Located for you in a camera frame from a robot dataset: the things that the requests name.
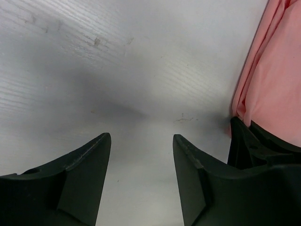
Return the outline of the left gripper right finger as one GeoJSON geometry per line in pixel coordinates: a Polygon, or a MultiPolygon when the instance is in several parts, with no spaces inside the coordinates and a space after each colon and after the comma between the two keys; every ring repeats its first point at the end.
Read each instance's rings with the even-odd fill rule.
{"type": "Polygon", "coordinates": [[[173,155],[186,226],[300,225],[300,165],[236,169],[179,134],[173,155]]]}

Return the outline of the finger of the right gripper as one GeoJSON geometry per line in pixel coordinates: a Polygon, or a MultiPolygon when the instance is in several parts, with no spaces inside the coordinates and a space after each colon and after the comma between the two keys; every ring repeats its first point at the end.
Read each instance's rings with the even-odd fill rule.
{"type": "Polygon", "coordinates": [[[292,145],[255,122],[246,126],[238,117],[230,120],[231,144],[227,164],[237,169],[280,164],[300,164],[301,148],[292,145]]]}

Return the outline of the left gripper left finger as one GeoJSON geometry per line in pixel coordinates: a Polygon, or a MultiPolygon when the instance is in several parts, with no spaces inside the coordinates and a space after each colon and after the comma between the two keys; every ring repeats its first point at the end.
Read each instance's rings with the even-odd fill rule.
{"type": "Polygon", "coordinates": [[[0,178],[3,226],[94,226],[111,150],[103,133],[46,164],[0,178]]]}

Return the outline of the pink t shirt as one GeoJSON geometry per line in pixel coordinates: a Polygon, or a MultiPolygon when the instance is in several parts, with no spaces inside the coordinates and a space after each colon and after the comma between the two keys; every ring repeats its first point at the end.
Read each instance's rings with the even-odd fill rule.
{"type": "Polygon", "coordinates": [[[236,92],[232,115],[301,144],[301,3],[270,0],[254,37],[236,92]]]}

